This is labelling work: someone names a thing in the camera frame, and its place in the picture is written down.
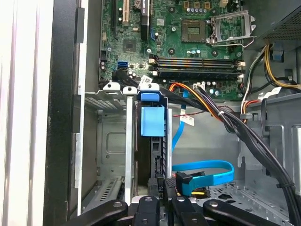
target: label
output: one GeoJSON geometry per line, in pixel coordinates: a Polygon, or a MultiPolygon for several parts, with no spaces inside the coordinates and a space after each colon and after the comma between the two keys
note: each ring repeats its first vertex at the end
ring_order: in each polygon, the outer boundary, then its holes
{"type": "Polygon", "coordinates": [[[189,115],[181,116],[180,121],[185,122],[188,125],[194,126],[194,118],[189,115]]]}
{"type": "Polygon", "coordinates": [[[282,88],[282,87],[276,87],[276,88],[274,88],[271,92],[267,92],[267,93],[264,95],[263,99],[269,98],[269,97],[272,96],[272,95],[277,95],[277,94],[280,92],[281,88],[282,88]]]}
{"type": "Polygon", "coordinates": [[[138,89],[140,89],[140,86],[142,84],[148,84],[148,83],[151,83],[151,82],[152,82],[152,78],[150,78],[149,76],[144,74],[141,78],[141,81],[140,81],[139,85],[138,85],[138,89]]]}

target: screw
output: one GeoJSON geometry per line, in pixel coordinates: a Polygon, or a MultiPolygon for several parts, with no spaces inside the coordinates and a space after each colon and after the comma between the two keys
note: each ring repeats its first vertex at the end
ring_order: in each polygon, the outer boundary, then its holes
{"type": "Polygon", "coordinates": [[[178,200],[179,202],[185,201],[185,199],[184,199],[183,197],[178,197],[177,200],[178,200]]]}
{"type": "Polygon", "coordinates": [[[151,202],[151,201],[152,201],[152,198],[150,198],[150,197],[146,197],[146,198],[145,198],[145,201],[147,201],[147,202],[151,202]]]}
{"type": "Polygon", "coordinates": [[[113,205],[113,207],[120,207],[120,206],[122,206],[121,202],[115,202],[114,205],[113,205]]]}
{"type": "Polygon", "coordinates": [[[218,207],[217,202],[209,202],[209,205],[212,207],[218,207]]]}

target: expansion slot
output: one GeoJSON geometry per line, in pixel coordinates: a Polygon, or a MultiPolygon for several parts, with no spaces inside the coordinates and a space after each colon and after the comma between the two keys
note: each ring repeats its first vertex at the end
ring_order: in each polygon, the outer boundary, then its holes
{"type": "Polygon", "coordinates": [[[123,0],[123,25],[129,25],[130,0],[123,0]]]}
{"type": "Polygon", "coordinates": [[[116,36],[117,35],[117,0],[112,0],[111,30],[114,33],[114,36],[116,36]]]}

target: green circuit board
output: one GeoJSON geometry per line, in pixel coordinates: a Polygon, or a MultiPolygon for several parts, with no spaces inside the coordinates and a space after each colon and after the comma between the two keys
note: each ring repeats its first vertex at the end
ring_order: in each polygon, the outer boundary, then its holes
{"type": "MultiPolygon", "coordinates": [[[[135,7],[139,2],[139,0],[130,0],[128,26],[117,23],[116,32],[113,32],[111,29],[111,15],[112,7],[115,6],[112,0],[104,0],[101,49],[105,51],[107,61],[105,63],[106,70],[100,70],[101,79],[111,79],[111,73],[116,70],[118,61],[127,61],[128,71],[136,74],[137,79],[144,74],[149,75],[148,54],[150,50],[152,54],[168,58],[241,59],[242,48],[240,46],[234,48],[212,47],[204,41],[186,40],[183,37],[182,27],[185,25],[185,21],[199,21],[202,23],[202,28],[204,28],[203,24],[211,16],[232,12],[228,7],[221,8],[220,0],[181,0],[179,4],[176,4],[175,0],[153,0],[148,41],[141,40],[140,10],[135,7]],[[189,8],[199,7],[198,12],[188,12],[187,5],[185,5],[187,2],[189,8]],[[159,34],[156,39],[154,38],[155,33],[159,34]],[[199,54],[192,54],[197,50],[199,50],[199,54]]],[[[117,0],[117,8],[123,8],[123,3],[123,0],[117,0]]],[[[241,30],[240,18],[231,21],[231,23],[228,21],[222,22],[221,33],[223,38],[240,35],[241,30]]],[[[187,32],[192,34],[194,32],[202,33],[202,37],[207,38],[212,31],[209,26],[206,26],[202,31],[189,29],[187,32]]],[[[213,98],[241,100],[237,82],[223,81],[222,83],[222,88],[216,88],[220,95],[212,95],[213,98]]]]}

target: blue plastic tab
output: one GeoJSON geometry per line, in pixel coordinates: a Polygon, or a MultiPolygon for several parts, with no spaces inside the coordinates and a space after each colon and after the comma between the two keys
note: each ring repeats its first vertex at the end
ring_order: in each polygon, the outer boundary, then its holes
{"type": "Polygon", "coordinates": [[[164,108],[163,107],[141,108],[141,136],[143,137],[164,136],[164,108]]]}
{"type": "Polygon", "coordinates": [[[158,93],[142,93],[140,99],[141,101],[159,102],[160,96],[158,93]]]}

